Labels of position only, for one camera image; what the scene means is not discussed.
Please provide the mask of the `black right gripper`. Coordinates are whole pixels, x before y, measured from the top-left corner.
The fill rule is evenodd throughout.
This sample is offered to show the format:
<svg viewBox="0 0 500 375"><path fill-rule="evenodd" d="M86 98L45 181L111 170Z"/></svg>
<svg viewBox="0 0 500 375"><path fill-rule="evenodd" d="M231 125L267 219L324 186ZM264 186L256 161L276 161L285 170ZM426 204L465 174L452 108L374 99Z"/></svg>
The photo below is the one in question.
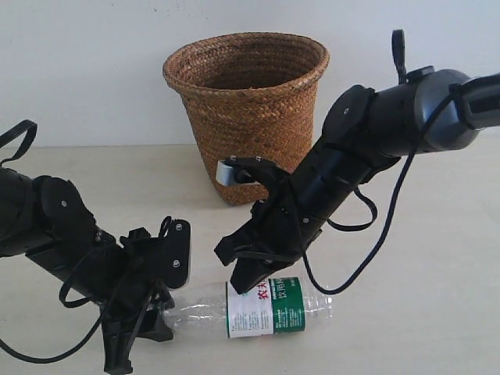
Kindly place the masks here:
<svg viewBox="0 0 500 375"><path fill-rule="evenodd" d="M341 203L387 164L385 157L317 142L290 177L252 207L251 219L215 247L224 266L237 260L234 290L246 293L295 263Z"/></svg>

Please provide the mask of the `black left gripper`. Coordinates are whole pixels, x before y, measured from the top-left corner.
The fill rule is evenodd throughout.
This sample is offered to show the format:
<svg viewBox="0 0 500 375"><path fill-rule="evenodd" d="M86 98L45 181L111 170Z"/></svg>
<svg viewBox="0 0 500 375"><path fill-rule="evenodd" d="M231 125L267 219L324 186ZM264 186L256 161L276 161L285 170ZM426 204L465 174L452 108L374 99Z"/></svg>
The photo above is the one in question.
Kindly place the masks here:
<svg viewBox="0 0 500 375"><path fill-rule="evenodd" d="M62 282L58 298L66 308L89 302L109 306L102 321L105 372L133 371L130 313L141 309L138 338L173 340L163 306L155 303L170 300L167 240L163 231L153 237L143 227L119 240L99 230L89 242L56 241L27 252L30 261Z"/></svg>

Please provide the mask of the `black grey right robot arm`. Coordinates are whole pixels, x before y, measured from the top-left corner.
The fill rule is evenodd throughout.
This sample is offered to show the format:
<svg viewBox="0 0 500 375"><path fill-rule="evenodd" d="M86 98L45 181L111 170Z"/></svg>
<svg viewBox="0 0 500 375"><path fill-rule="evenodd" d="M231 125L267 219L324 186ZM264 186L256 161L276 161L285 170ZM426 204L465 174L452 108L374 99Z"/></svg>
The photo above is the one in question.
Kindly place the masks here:
<svg viewBox="0 0 500 375"><path fill-rule="evenodd" d="M362 85L345 91L292 172L257 155L220 160L220 184L261 184L268 193L215 248L222 264L234 268L233 289L248 292L305 259L332 214L376 174L416 155L463 149L498 124L498 75L426 66L382 91Z"/></svg>

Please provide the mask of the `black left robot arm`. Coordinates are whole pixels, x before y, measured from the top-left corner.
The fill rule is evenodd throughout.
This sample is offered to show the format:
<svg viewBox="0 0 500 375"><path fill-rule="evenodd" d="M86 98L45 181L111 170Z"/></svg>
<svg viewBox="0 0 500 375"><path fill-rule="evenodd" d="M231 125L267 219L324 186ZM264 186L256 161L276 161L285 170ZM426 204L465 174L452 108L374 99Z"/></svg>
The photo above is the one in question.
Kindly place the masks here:
<svg viewBox="0 0 500 375"><path fill-rule="evenodd" d="M1 171L1 255L23 255L59 279L59 301L68 309L92 303L99 315L107 374L133 371L130 351L138 338L169 341L163 312L183 281L170 270L188 240L170 217L157 235L145 228L114 237L103 230L69 180L30 178Z"/></svg>

